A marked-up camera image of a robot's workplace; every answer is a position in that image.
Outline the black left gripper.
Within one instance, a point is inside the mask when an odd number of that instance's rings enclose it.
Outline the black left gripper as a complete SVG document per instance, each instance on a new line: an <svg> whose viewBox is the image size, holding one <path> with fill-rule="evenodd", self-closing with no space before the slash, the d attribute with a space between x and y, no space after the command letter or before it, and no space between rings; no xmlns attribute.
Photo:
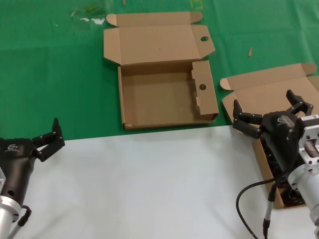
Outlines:
<svg viewBox="0 0 319 239"><path fill-rule="evenodd" d="M0 140L0 168L5 175L1 195L24 202L36 158L45 162L65 146L62 129L55 118L52 131L31 139Z"/></svg>

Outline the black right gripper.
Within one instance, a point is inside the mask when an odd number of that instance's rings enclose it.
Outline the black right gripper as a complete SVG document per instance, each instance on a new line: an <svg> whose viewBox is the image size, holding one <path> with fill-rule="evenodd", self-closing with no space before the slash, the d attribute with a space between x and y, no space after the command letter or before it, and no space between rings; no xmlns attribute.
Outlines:
<svg viewBox="0 0 319 239"><path fill-rule="evenodd" d="M233 128L252 138L259 138L262 134L281 170L291 172L296 167L298 152L298 139L292 132L298 119L296 114L303 112L305 116L311 116L313 105L292 90L287 90L286 98L291 104L287 111L272 112L263 117L243 112L238 100L234 100Z"/></svg>

